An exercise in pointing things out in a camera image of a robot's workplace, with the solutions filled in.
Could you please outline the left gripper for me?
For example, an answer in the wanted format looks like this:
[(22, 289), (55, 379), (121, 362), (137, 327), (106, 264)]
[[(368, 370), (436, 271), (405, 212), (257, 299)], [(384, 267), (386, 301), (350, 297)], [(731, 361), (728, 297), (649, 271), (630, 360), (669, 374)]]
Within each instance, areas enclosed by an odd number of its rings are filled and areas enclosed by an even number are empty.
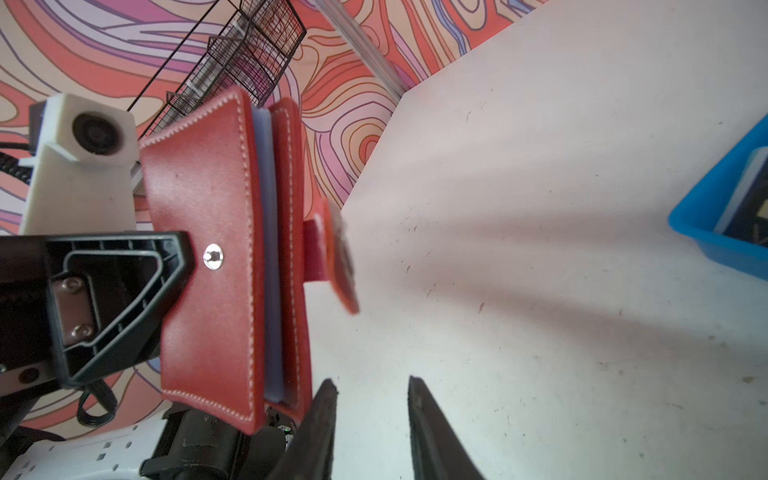
[(195, 267), (189, 235), (1, 238), (1, 394), (82, 387), (159, 354)]

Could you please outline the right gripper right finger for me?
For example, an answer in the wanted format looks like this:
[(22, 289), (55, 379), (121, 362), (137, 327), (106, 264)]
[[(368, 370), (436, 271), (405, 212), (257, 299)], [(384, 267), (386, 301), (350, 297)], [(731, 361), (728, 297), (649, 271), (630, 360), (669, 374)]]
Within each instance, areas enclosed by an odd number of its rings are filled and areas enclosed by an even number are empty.
[(483, 479), (423, 379), (408, 382), (415, 479)]

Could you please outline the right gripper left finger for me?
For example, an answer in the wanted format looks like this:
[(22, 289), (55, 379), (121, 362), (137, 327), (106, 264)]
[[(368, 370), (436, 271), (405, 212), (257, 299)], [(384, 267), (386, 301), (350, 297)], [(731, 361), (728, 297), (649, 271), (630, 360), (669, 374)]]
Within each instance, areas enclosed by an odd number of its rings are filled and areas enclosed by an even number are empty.
[(268, 480), (332, 477), (337, 399), (337, 387), (331, 379), (325, 379), (294, 439), (267, 476)]

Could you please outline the red leather card holder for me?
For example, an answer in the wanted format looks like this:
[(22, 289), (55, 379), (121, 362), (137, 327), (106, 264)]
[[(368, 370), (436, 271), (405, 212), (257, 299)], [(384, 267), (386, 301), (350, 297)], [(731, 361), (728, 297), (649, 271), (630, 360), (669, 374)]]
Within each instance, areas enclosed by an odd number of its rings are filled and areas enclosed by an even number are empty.
[(304, 201), (301, 130), (293, 100), (258, 109), (236, 86), (140, 144), (153, 226), (195, 263), (162, 323), (163, 396), (249, 435), (268, 408), (309, 411), (305, 284), (360, 310), (339, 210)]

